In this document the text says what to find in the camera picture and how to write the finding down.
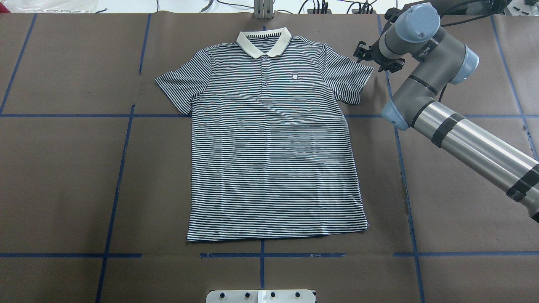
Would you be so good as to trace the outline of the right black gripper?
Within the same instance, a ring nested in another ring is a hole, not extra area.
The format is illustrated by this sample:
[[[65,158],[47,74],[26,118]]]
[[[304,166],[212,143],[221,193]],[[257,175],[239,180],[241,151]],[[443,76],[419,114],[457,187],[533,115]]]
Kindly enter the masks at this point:
[[[373,60],[379,65],[379,72],[398,72],[403,68],[405,63],[405,59],[402,58],[402,54],[396,54],[389,50],[385,40],[377,40],[375,44],[370,46],[369,50],[366,42],[359,41],[356,49],[354,50],[353,57],[365,57],[366,60]]]

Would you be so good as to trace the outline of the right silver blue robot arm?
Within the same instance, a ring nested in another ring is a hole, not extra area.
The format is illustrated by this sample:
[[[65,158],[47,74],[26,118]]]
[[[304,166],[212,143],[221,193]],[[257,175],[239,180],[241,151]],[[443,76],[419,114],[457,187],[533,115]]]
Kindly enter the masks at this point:
[[[382,117],[401,131],[410,128],[445,150],[523,205],[538,221],[538,161],[470,121],[442,102],[448,85],[459,85],[477,69],[479,56],[442,24],[443,12],[421,1],[385,15],[379,38],[360,41],[353,56],[373,61],[379,71],[402,69],[408,54],[416,68],[382,109]]]

